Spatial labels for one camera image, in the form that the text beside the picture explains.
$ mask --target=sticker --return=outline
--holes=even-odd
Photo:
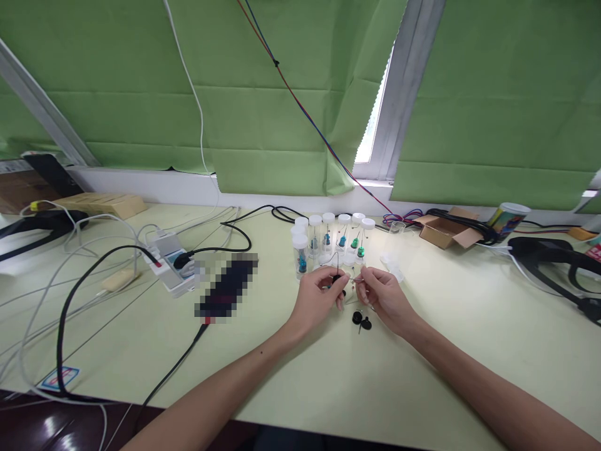
[[[68,366],[63,367],[63,381],[65,386],[80,373],[79,368],[70,368]],[[58,377],[56,377],[56,370],[54,370],[44,381],[40,384],[42,388],[47,388],[49,390],[58,391]]]

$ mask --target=black cable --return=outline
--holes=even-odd
[[[441,209],[430,209],[426,212],[426,215],[438,216],[476,230],[477,232],[481,233],[483,237],[480,241],[478,241],[480,244],[486,244],[487,246],[490,246],[499,241],[499,234],[496,232],[496,230],[494,230],[490,225],[476,219],[451,215],[447,210]]]
[[[534,224],[535,226],[540,227],[541,229],[551,229],[552,227],[582,227],[581,225],[575,224],[552,224],[552,225],[542,225],[534,221],[523,220],[522,222],[526,222],[527,224]]]
[[[186,352],[184,352],[184,354],[180,357],[180,359],[173,366],[173,368],[165,375],[165,377],[161,379],[161,382],[158,383],[158,385],[154,388],[154,390],[152,390],[150,392],[150,394],[148,395],[148,397],[142,404],[142,407],[140,408],[140,411],[138,412],[138,416],[136,417],[136,421],[133,424],[133,435],[136,435],[139,432],[138,423],[140,422],[140,416],[142,415],[142,411],[144,410],[144,408],[148,405],[150,400],[157,394],[157,392],[160,390],[160,388],[163,386],[163,384],[165,382],[167,382],[167,380],[171,377],[173,372],[175,370],[177,370],[177,368],[183,363],[184,360],[186,360],[186,357],[188,356],[188,354],[190,354],[190,352],[194,348],[194,345],[197,343],[197,341],[200,339],[200,337],[204,334],[204,332],[205,332],[205,330],[207,330],[207,328],[208,328],[208,324],[202,324],[200,326],[200,329],[198,330],[196,337],[194,337],[194,340],[192,340],[192,344],[190,345],[190,347],[186,350]]]
[[[108,251],[106,254],[104,254],[102,257],[100,257],[84,274],[83,276],[80,277],[80,279],[77,281],[77,283],[73,286],[73,288],[71,288],[71,291],[69,292],[69,296],[67,296],[66,301],[64,302],[63,305],[63,310],[61,312],[61,317],[58,320],[58,335],[56,338],[56,380],[58,382],[58,390],[60,391],[60,393],[71,399],[71,400],[75,400],[75,401],[82,401],[82,402],[90,402],[90,399],[88,397],[81,397],[78,395],[74,395],[72,393],[69,393],[66,388],[64,387],[64,380],[63,380],[63,340],[64,340],[64,326],[65,326],[65,322],[67,320],[67,312],[69,311],[69,306],[71,305],[71,302],[73,300],[73,296],[75,296],[75,292],[77,291],[77,289],[81,286],[81,284],[83,283],[83,281],[92,273],[92,271],[94,271],[109,255],[111,255],[112,253],[119,251],[121,249],[139,249],[140,251],[144,252],[144,254],[146,255],[146,257],[148,257],[152,263],[156,264],[157,266],[160,266],[160,263],[157,261],[157,259],[154,258],[154,256],[148,252],[146,249],[144,249],[143,247],[140,246],[135,246],[133,244],[126,244],[124,246],[119,246],[116,247],[114,249],[111,249],[110,251]]]
[[[230,219],[228,221],[223,221],[223,222],[219,223],[222,226],[231,227],[232,229],[234,229],[236,231],[239,231],[246,238],[246,241],[248,242],[248,245],[247,245],[246,248],[244,248],[244,249],[229,249],[229,248],[226,248],[226,247],[203,247],[202,249],[196,249],[194,251],[186,252],[184,254],[179,255],[175,259],[175,261],[173,262],[173,267],[175,269],[181,269],[181,268],[183,268],[190,261],[190,259],[192,258],[192,256],[194,254],[198,254],[199,252],[205,252],[205,251],[248,252],[250,250],[250,248],[252,247],[252,241],[250,240],[250,237],[246,233],[244,233],[244,231],[242,231],[242,229],[239,229],[238,227],[236,227],[235,225],[232,225],[232,224],[234,222],[240,221],[241,219],[244,219],[244,218],[252,215],[253,213],[256,213],[259,210],[264,209],[266,207],[271,207],[271,209],[272,209],[271,210],[271,214],[276,219],[282,220],[284,222],[290,222],[290,223],[294,224],[294,219],[292,219],[289,216],[285,215],[282,211],[280,211],[280,209],[286,209],[288,211],[296,213],[299,216],[306,217],[305,215],[302,215],[302,214],[298,213],[297,211],[294,211],[294,210],[292,210],[291,208],[288,208],[288,207],[282,207],[282,206],[274,207],[273,205],[263,205],[262,207],[254,209],[252,212],[246,213],[245,215],[242,215],[242,216],[240,216],[238,218]],[[277,216],[275,214],[275,212],[278,212],[283,217]]]

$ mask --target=red cable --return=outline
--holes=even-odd
[[[267,54],[269,55],[269,58],[272,58],[271,53],[269,52],[269,49],[267,49],[267,45],[265,45],[265,43],[263,42],[263,39],[261,38],[261,36],[259,35],[259,32],[255,29],[255,25],[252,23],[252,21],[250,20],[249,15],[246,12],[246,9],[244,9],[244,7],[242,6],[242,3],[240,3],[240,0],[236,0],[238,2],[238,5],[240,5],[240,8],[242,8],[242,11],[244,12],[244,15],[246,16],[246,20],[249,22],[250,26],[252,27],[252,30],[255,32],[255,34],[257,35],[257,37],[259,38],[259,41],[261,41],[261,44],[263,44],[263,47],[265,48],[265,51],[267,52]],[[307,110],[305,110],[305,108],[302,106],[302,104],[300,103],[300,101],[296,98],[296,96],[294,95],[294,92],[292,91],[292,89],[290,88],[290,86],[288,85],[288,82],[286,81],[286,79],[284,78],[284,74],[282,74],[282,71],[280,70],[280,68],[278,66],[275,67],[277,69],[277,71],[280,73],[280,77],[282,78],[282,80],[284,81],[284,84],[286,85],[286,88],[288,88],[288,90],[290,91],[290,94],[292,94],[292,97],[294,97],[294,100],[296,101],[296,103],[298,104],[298,106],[301,108],[301,110],[307,115],[307,117],[313,121],[313,119],[311,118],[311,116],[309,115],[309,113],[307,113]],[[328,150],[330,151],[330,153],[333,156],[336,156],[336,154],[334,153],[333,149],[330,147],[330,145],[326,142],[326,140],[323,139],[323,141],[326,143],[326,146],[328,148]],[[371,197],[373,197],[374,199],[376,199],[376,202],[378,202],[378,204],[380,204],[381,206],[383,206],[386,211],[388,211],[390,214],[395,215],[396,217],[399,217],[399,215],[394,214],[391,209],[389,209],[388,207],[386,207],[376,196],[374,196],[371,191],[369,191],[367,188],[365,188],[365,186],[361,185],[359,183],[359,181],[357,179],[355,179],[355,177],[352,176],[351,171],[349,171],[343,164],[342,162],[340,162],[340,165],[344,168],[344,170],[347,172],[347,174],[350,176],[350,178],[352,178],[355,183],[357,183],[361,188],[363,188],[363,191],[365,191],[367,194],[369,194]]]

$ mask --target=white wall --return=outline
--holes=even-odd
[[[88,167],[68,167],[67,169],[77,183],[90,192],[137,194],[147,202],[160,204],[215,205],[217,200],[217,191],[206,175],[185,174],[176,171]],[[213,181],[217,181],[214,175],[212,178]],[[442,209],[451,207],[451,205],[441,204],[393,202],[389,200],[392,187],[387,182],[366,181],[364,185],[398,214],[407,213],[415,208],[425,211],[433,207]],[[362,212],[371,216],[387,213],[384,207],[358,185],[351,192],[329,197],[219,193],[218,206],[222,207],[233,205],[252,209],[265,204],[284,205],[299,212]],[[481,220],[487,220],[495,211],[494,207],[466,208],[479,213]],[[534,210],[528,215],[528,219],[542,224],[584,224],[593,216],[573,212]]]

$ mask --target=hand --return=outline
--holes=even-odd
[[[336,274],[342,277],[332,283],[332,277]],[[305,274],[300,280],[299,295],[286,324],[304,336],[326,318],[334,302],[338,304],[338,310],[342,311],[342,289],[348,281],[349,276],[341,269],[331,266],[322,266]]]
[[[420,318],[396,277],[373,267],[362,267],[361,276],[363,281],[355,285],[359,300],[365,305],[370,304],[392,332],[403,336]]]

